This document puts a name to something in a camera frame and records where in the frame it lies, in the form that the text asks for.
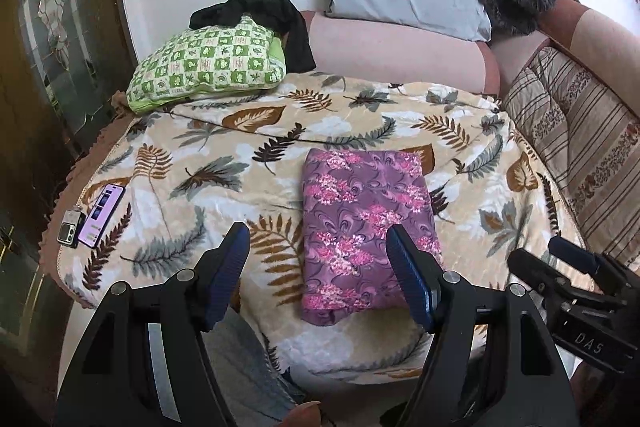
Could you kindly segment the person's left hand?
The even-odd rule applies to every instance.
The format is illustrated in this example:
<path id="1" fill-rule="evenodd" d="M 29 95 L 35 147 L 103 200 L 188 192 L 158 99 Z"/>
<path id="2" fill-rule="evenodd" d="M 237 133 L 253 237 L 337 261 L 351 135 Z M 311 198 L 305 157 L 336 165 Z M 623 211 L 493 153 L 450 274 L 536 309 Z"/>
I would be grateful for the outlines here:
<path id="1" fill-rule="evenodd" d="M 305 402 L 285 416 L 278 427 L 320 427 L 321 410 L 318 401 Z"/>

